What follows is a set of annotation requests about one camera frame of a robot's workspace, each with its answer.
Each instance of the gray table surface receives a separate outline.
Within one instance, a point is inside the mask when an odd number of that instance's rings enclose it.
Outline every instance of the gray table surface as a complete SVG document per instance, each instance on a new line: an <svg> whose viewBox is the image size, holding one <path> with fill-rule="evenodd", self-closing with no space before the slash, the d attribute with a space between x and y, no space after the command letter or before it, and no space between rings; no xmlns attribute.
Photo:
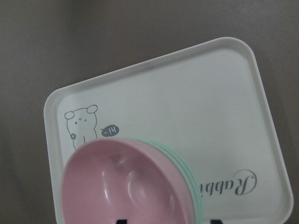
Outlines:
<svg viewBox="0 0 299 224"><path fill-rule="evenodd" d="M43 106L48 95L217 37L254 51L299 222L299 1L0 2L0 223L54 224Z"/></svg>

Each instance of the cartoon character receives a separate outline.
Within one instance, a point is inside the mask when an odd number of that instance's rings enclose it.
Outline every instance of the cartoon character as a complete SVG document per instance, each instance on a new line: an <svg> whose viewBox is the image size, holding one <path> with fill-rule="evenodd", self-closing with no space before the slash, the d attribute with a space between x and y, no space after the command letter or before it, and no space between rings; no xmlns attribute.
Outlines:
<svg viewBox="0 0 299 224"><path fill-rule="evenodd" d="M97 105L91 105L64 114L64 117L67 120L67 130L70 133L70 138L73 141L75 149L85 142L97 138L97 133L95 131L97 125L95 112L97 110Z"/></svg>

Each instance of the rectangular tray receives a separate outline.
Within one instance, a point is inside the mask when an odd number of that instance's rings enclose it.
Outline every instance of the rectangular tray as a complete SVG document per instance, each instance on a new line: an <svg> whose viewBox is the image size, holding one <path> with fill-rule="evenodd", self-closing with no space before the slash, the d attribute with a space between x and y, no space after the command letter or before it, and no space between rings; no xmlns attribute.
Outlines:
<svg viewBox="0 0 299 224"><path fill-rule="evenodd" d="M67 125L67 112L96 120L77 130ZM58 224L68 158L84 140L112 136L154 139L181 154L200 184L204 224L282 224L292 211L256 60L238 39L218 38L58 89L44 119Z"/></svg>

